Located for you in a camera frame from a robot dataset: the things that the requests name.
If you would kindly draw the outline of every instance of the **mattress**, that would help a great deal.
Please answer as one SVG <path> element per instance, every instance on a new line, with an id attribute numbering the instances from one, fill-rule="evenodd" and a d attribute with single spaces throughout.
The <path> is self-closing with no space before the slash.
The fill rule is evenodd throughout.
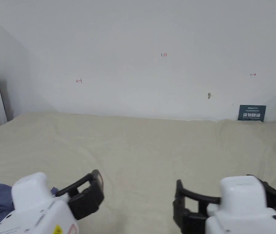
<path id="1" fill-rule="evenodd" d="M 0 183 L 42 171 L 50 188 L 63 188 L 93 169 L 105 200 L 78 222 L 81 233 L 180 233 L 177 179 L 211 196 L 227 176 L 253 174 L 276 188 L 276 122 L 28 113 L 0 126 Z"/>

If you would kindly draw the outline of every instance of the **white wall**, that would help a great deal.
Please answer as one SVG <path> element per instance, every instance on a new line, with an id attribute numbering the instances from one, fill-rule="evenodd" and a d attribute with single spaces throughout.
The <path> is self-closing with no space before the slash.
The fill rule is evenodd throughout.
<path id="1" fill-rule="evenodd" d="M 276 1 L 0 0 L 0 81 L 9 118 L 276 120 Z"/>

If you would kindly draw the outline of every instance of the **sign board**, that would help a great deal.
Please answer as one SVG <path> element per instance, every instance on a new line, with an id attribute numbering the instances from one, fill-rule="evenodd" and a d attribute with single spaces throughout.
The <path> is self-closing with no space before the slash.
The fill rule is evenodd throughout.
<path id="1" fill-rule="evenodd" d="M 240 105 L 238 120 L 262 121 L 264 122 L 266 106 Z"/>

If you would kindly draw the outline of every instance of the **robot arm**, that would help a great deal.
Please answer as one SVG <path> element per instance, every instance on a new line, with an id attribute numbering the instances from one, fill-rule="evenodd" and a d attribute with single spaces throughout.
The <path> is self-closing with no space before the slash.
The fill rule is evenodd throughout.
<path id="1" fill-rule="evenodd" d="M 186 190 L 177 180 L 174 221 L 183 234 L 276 233 L 276 190 L 254 176 L 224 178 L 222 197 Z M 185 207 L 185 198 L 198 201 L 198 212 Z"/>
<path id="2" fill-rule="evenodd" d="M 81 193 L 78 187 L 89 182 Z M 12 186 L 15 210 L 0 222 L 0 234 L 78 234 L 76 220 L 99 209 L 104 199 L 103 181 L 98 170 L 52 195 L 47 177 L 38 172 Z"/>

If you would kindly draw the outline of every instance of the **warning label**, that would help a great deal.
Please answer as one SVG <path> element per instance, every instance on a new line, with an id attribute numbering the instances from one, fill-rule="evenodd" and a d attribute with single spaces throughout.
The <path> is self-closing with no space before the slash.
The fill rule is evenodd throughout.
<path id="1" fill-rule="evenodd" d="M 53 234 L 63 234 L 62 228 L 57 225 L 55 231 L 53 231 Z"/>

